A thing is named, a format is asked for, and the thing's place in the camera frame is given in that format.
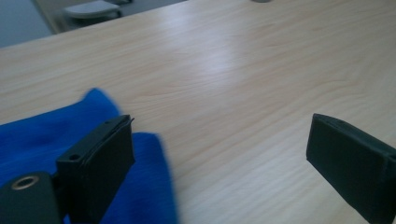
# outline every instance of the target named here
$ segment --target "metal grommet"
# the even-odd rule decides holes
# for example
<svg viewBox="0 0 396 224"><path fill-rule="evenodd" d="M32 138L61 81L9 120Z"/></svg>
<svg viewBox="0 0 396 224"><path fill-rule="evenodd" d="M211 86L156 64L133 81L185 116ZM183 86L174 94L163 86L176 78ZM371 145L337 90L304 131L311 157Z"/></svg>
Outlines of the metal grommet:
<svg viewBox="0 0 396 224"><path fill-rule="evenodd" d="M38 176L36 175L28 175L25 176L17 181L15 181L11 188L15 190L27 189L37 183L39 180Z"/></svg>

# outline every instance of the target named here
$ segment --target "wood grain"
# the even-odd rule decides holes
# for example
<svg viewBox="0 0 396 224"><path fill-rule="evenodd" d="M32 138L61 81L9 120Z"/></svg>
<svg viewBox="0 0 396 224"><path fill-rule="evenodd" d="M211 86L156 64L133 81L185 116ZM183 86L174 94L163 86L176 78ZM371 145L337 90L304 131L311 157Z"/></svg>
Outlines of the wood grain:
<svg viewBox="0 0 396 224"><path fill-rule="evenodd" d="M191 0L0 49L0 122L100 87L159 133L182 223L365 223L305 160L313 113L396 147L396 2Z"/></svg>

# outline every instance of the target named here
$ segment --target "gray object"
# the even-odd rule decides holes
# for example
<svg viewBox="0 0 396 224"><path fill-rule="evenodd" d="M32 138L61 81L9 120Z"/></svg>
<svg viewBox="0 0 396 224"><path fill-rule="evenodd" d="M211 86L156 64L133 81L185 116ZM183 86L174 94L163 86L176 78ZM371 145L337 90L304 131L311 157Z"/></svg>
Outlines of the gray object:
<svg viewBox="0 0 396 224"><path fill-rule="evenodd" d="M64 11L69 17L76 19L99 18L110 13L117 13L119 17L121 16L119 6L103 0L96 0L89 3L66 7Z"/></svg>
<svg viewBox="0 0 396 224"><path fill-rule="evenodd" d="M258 3L267 3L271 2L271 0L252 0L253 2L258 2Z"/></svg>

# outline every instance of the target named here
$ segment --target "wooden table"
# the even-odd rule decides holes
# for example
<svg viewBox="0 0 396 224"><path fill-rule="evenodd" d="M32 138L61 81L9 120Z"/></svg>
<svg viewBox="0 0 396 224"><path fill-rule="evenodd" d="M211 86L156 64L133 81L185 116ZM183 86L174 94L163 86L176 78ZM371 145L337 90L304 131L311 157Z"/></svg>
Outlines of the wooden table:
<svg viewBox="0 0 396 224"><path fill-rule="evenodd" d="M396 2L191 0L0 49L0 123L107 91L160 133L182 223L365 223L305 160L313 113L396 147Z"/></svg>

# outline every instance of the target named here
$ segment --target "black rubber pad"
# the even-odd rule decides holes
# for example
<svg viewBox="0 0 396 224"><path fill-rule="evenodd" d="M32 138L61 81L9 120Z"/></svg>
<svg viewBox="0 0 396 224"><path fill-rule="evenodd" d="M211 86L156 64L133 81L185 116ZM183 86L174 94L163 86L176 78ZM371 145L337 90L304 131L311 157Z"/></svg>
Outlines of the black rubber pad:
<svg viewBox="0 0 396 224"><path fill-rule="evenodd" d="M396 212L396 149L340 120L315 114L306 157L370 223Z"/></svg>

